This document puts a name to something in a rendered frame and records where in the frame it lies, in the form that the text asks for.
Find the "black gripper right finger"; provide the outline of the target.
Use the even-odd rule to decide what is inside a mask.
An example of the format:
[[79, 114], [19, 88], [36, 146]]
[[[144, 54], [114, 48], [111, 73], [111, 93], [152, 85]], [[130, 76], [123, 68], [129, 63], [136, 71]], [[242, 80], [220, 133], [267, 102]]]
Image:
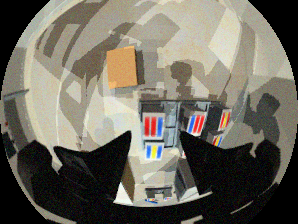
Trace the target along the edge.
[[200, 196], [212, 192], [210, 188], [218, 183], [221, 176], [225, 175], [230, 165], [247, 155], [254, 144], [250, 141], [239, 147], [223, 149], [185, 131], [181, 131], [180, 139], [182, 151], [188, 159], [188, 165]]

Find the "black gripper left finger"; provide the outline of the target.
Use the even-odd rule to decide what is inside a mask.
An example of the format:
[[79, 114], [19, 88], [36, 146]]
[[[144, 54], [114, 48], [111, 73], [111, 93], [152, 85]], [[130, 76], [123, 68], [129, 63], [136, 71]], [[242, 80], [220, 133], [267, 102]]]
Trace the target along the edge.
[[71, 167], [74, 171], [84, 173], [94, 181], [108, 196], [108, 200], [116, 200], [126, 157], [129, 155], [132, 131], [126, 131], [116, 139], [109, 141], [90, 152], [77, 152], [64, 147], [53, 147], [60, 163]]

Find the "beige flat panel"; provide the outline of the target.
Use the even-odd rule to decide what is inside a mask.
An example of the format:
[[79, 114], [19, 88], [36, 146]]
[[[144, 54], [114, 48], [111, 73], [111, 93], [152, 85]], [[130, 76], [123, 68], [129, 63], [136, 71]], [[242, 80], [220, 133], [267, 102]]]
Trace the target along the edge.
[[[234, 147], [254, 143], [250, 155], [261, 141], [278, 145], [281, 167], [274, 183], [281, 183], [293, 153], [298, 127], [298, 97], [295, 80], [267, 75], [249, 75], [247, 104], [241, 132]], [[274, 185], [273, 183], [273, 185]]]

